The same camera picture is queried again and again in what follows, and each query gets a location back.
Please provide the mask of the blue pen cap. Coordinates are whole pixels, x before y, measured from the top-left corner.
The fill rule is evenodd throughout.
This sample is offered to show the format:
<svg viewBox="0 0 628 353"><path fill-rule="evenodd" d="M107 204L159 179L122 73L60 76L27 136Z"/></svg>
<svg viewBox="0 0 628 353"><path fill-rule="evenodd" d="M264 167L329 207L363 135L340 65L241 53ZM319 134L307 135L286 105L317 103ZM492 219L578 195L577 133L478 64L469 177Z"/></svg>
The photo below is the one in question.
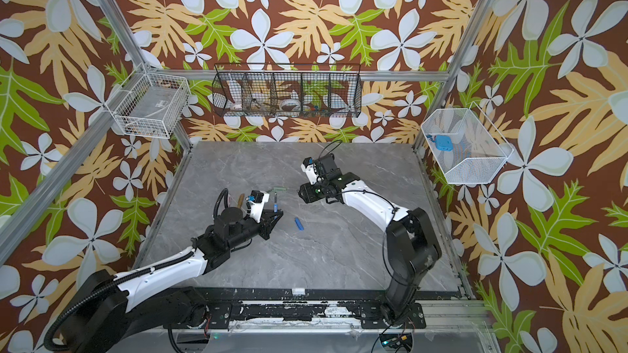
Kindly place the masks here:
<svg viewBox="0 0 628 353"><path fill-rule="evenodd" d="M299 229L300 231L304 231L304 225L302 224L301 220L300 220L298 217L296 217L296 218L294 219L294 221L295 221L295 224L296 224L296 226L298 227L298 229Z"/></svg>

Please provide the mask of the blue pen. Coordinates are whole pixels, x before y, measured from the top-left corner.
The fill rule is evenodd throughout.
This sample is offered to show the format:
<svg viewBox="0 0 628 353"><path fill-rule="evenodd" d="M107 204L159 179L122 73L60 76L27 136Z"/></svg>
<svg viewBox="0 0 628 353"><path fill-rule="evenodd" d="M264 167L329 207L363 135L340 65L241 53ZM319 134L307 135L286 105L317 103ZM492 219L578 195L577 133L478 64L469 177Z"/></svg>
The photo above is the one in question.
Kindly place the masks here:
<svg viewBox="0 0 628 353"><path fill-rule="evenodd" d="M279 208L278 208L278 194L277 192L274 192L274 202L273 202L273 212L278 212Z"/></svg>

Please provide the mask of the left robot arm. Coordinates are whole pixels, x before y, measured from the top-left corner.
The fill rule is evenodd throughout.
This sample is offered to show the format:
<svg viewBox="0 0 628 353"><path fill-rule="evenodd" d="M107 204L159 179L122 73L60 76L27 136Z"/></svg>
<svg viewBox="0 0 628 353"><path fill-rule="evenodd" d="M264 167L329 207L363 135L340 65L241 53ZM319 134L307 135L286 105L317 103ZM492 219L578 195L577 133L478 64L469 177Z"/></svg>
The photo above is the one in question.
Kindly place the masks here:
<svg viewBox="0 0 628 353"><path fill-rule="evenodd" d="M269 239L281 209L254 207L244 214L226 208L192 245L162 261L134 271L88 277L44 336L49 351L107 352L124 338L158 326L201 325L207 299L180 283L209 274L245 242Z"/></svg>

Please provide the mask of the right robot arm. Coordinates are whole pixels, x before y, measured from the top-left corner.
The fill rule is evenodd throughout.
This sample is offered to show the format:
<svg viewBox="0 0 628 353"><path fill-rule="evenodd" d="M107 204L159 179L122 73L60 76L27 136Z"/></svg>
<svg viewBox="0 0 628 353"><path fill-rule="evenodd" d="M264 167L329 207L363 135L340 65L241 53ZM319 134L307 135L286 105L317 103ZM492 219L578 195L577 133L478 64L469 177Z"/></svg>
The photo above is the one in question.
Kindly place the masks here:
<svg viewBox="0 0 628 353"><path fill-rule="evenodd" d="M433 269L442 250L430 218L421 208L410 210L369 188L354 173L342 173L332 153L301 164L308 183L299 187L307 204L324 199L358 210L384 232L383 258L391 282L381 310L389 324L407 317L420 281Z"/></svg>

